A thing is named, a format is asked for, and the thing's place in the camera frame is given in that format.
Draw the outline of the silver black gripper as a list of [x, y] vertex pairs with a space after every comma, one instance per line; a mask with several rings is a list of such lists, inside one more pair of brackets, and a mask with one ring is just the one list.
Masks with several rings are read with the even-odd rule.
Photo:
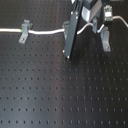
[[[109, 0], [76, 0], [69, 21], [63, 23], [65, 30], [65, 46], [63, 49], [64, 56], [69, 59], [72, 53], [73, 43], [77, 34], [77, 25], [79, 23], [80, 14], [86, 22], [90, 22], [99, 12], [103, 5], [109, 3]], [[98, 19], [93, 19], [92, 31], [97, 33]]]

